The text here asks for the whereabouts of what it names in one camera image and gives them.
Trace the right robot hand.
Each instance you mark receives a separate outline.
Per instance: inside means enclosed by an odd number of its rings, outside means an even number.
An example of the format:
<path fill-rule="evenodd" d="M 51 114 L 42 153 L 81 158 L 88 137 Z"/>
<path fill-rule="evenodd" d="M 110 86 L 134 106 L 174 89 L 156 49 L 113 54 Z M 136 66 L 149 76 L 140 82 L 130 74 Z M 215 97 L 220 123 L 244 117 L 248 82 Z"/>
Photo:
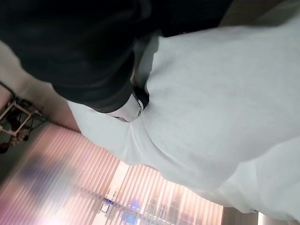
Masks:
<path fill-rule="evenodd" d="M 124 122 L 149 102 L 133 84 L 137 42 L 217 27 L 230 0 L 3 0 L 0 39 L 65 99 Z"/>

